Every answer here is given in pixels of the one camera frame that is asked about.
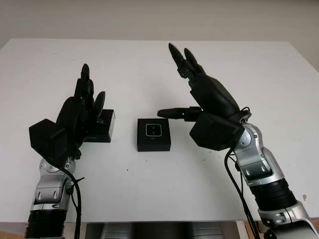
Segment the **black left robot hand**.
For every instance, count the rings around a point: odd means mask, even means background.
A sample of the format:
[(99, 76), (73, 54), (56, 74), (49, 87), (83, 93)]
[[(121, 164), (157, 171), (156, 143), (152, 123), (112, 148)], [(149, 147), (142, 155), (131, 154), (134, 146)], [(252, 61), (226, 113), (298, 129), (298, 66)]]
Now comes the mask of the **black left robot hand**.
[(68, 156), (79, 159), (79, 148), (88, 137), (102, 113), (106, 93), (101, 91), (96, 98), (94, 83), (90, 79), (90, 69), (84, 64), (77, 80), (74, 95), (63, 104), (56, 123), (68, 132)]

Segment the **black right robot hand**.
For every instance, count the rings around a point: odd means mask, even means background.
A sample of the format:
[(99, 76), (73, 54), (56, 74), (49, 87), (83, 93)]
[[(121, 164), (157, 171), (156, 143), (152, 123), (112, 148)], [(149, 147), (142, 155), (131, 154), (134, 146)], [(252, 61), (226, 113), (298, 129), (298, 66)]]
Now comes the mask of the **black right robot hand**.
[(188, 79), (190, 94), (198, 103), (194, 108), (162, 109), (157, 116), (166, 119), (184, 119), (196, 121), (200, 113), (209, 113), (234, 124), (241, 124), (240, 108), (227, 89), (215, 78), (206, 74), (190, 50), (181, 52), (168, 44), (171, 56), (177, 66), (179, 75)]

